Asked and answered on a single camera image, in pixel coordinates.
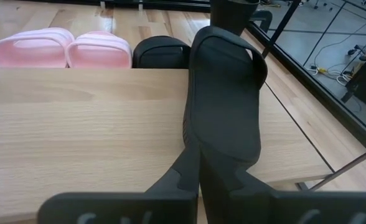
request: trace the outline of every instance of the gray floor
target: gray floor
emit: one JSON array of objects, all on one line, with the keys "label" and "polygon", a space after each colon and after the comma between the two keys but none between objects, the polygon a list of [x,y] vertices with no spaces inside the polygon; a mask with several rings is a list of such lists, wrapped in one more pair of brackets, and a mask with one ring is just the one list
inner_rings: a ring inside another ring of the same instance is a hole
[{"label": "gray floor", "polygon": [[[361,0],[351,1],[355,4],[361,3]],[[319,67],[330,68],[330,70],[342,71],[345,67],[347,67],[346,70],[350,70],[360,61],[355,55],[347,55],[348,50],[357,44],[366,45],[366,25],[358,30],[355,35],[351,35],[366,24],[366,11],[347,3],[312,53],[322,33],[344,3],[342,0],[330,0],[327,1],[328,5],[324,7],[324,1],[322,0],[319,3],[319,8],[313,9],[315,2],[316,0],[310,0],[296,10],[284,28],[284,32],[279,36],[277,44],[305,68],[309,68],[311,64],[315,63]],[[288,10],[285,2],[278,1],[276,3],[280,3],[281,7],[260,7],[273,13],[273,21],[268,32],[270,37],[274,34],[274,30]],[[343,41],[341,44],[326,47],[320,52],[323,47],[341,41]],[[325,75],[315,75],[313,77],[322,83],[337,99],[341,99],[345,95],[346,87],[338,83],[335,78],[329,78]],[[345,105],[366,124],[365,103],[356,99],[356,97],[352,97]]]}]

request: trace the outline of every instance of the wooden floor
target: wooden floor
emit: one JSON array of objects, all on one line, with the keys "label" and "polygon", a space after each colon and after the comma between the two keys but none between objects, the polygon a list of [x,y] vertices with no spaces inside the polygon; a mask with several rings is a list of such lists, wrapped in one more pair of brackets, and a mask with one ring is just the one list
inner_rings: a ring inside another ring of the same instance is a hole
[{"label": "wooden floor", "polygon": [[[0,0],[0,39],[25,30],[63,27],[75,37],[93,30],[112,32],[134,48],[141,40],[154,35],[170,35],[190,44],[195,33],[207,25],[209,15],[199,12],[102,10],[95,6]],[[259,50],[263,48],[250,34],[244,33],[242,37]],[[270,71],[266,84],[333,169],[366,152],[272,55],[266,61]],[[366,161],[321,190],[366,191]]]}]

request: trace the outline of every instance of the floor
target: floor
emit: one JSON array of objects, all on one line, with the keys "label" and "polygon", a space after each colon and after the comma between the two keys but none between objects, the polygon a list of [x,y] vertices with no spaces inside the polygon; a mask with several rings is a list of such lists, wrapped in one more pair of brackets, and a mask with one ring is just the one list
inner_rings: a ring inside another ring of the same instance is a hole
[{"label": "floor", "polygon": [[[315,0],[311,0],[305,2],[304,6],[297,8],[276,43],[305,68],[316,64],[335,72],[335,74],[343,70],[350,70],[360,61],[356,57],[357,53],[353,56],[348,56],[348,50],[357,44],[366,45],[366,11],[346,4],[343,10],[338,13],[339,8],[344,3],[342,0],[320,1],[318,4],[319,8],[314,9],[315,2]],[[359,5],[361,0],[351,0],[351,2]],[[286,2],[275,1],[275,3],[281,4],[281,7],[262,6],[262,8],[273,13],[273,21],[268,32],[270,37],[274,34],[278,24],[289,8]],[[337,13],[335,21],[317,44],[322,33]],[[345,82],[337,82],[336,77],[330,78],[325,75],[315,75],[314,78],[338,99],[345,95],[346,88],[342,85]],[[366,124],[365,103],[353,97],[345,105]]]},{"label": "floor", "polygon": [[[190,44],[195,33],[206,25],[209,25],[209,15],[198,12],[101,10],[94,6],[0,0],[0,39],[23,30],[63,27],[75,36],[92,30],[106,30],[126,39],[132,47],[153,35],[172,35]],[[263,49],[251,34],[244,33],[242,37],[258,50]],[[305,36],[302,39],[308,41],[308,38]],[[290,49],[305,46],[307,44],[298,47],[292,43]],[[366,152],[363,145],[272,55],[266,58],[266,62],[269,67],[267,86],[334,170]],[[293,185],[274,187],[295,190]],[[320,190],[366,191],[366,161]]]}]

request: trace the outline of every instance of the wood grain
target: wood grain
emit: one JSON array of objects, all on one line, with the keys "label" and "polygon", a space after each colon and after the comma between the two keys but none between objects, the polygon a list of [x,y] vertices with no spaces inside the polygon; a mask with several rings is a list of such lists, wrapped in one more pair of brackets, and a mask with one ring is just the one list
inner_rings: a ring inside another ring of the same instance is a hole
[{"label": "wood grain", "polygon": [[[186,95],[187,70],[0,69],[0,217],[60,192],[145,191],[183,150]],[[248,171],[269,184],[329,174],[268,88],[260,101]]]}]

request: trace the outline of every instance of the pink slipper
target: pink slipper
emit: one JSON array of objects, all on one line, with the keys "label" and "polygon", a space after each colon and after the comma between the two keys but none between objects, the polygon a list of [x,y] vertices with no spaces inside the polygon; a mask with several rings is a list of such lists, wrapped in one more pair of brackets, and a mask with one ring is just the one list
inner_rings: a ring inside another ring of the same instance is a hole
[{"label": "pink slipper", "polygon": [[129,43],[103,31],[83,34],[66,49],[67,62],[72,68],[131,68]]},{"label": "pink slipper", "polygon": [[0,40],[0,67],[65,68],[65,49],[74,41],[63,28],[21,32]]}]

